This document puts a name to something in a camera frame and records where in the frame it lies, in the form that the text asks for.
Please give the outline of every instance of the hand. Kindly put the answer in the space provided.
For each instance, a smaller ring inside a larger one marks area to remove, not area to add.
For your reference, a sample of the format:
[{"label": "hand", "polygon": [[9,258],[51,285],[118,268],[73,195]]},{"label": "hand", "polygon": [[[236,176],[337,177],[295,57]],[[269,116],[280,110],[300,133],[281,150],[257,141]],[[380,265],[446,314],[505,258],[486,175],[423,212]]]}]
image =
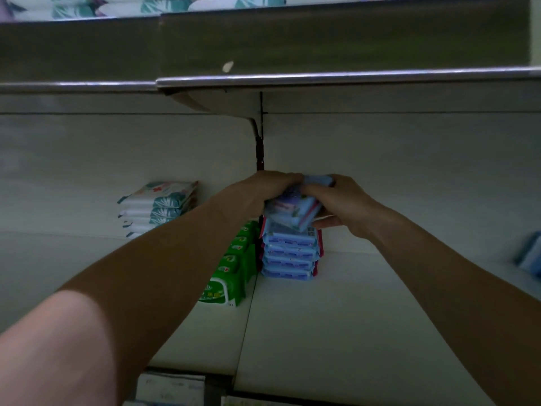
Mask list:
[{"label": "hand", "polygon": [[385,207],[366,194],[349,176],[333,174],[334,187],[308,184],[301,188],[305,195],[311,195],[325,207],[313,222],[316,229],[346,225],[349,231],[359,238],[367,238],[367,220]]},{"label": "hand", "polygon": [[239,184],[250,196],[251,217],[258,217],[263,213],[265,201],[281,195],[288,187],[301,184],[302,174],[285,174],[278,171],[258,171],[250,178]]}]

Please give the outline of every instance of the upper shelf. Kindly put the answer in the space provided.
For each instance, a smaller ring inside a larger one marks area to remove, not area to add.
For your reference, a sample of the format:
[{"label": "upper shelf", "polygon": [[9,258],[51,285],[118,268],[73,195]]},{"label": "upper shelf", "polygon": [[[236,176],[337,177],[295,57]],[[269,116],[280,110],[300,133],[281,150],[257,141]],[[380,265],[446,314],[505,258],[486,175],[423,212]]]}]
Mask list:
[{"label": "upper shelf", "polygon": [[0,92],[530,77],[541,70],[536,1],[393,0],[5,24]]}]

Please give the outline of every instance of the person's left arm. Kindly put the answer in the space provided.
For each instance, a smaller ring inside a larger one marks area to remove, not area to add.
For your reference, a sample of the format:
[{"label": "person's left arm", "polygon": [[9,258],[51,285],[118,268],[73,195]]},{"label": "person's left arm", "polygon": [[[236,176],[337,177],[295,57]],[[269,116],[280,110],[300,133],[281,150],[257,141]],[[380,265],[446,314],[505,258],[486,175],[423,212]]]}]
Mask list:
[{"label": "person's left arm", "polygon": [[242,225],[300,181],[259,172],[68,281],[0,336],[0,403],[122,403]]}]

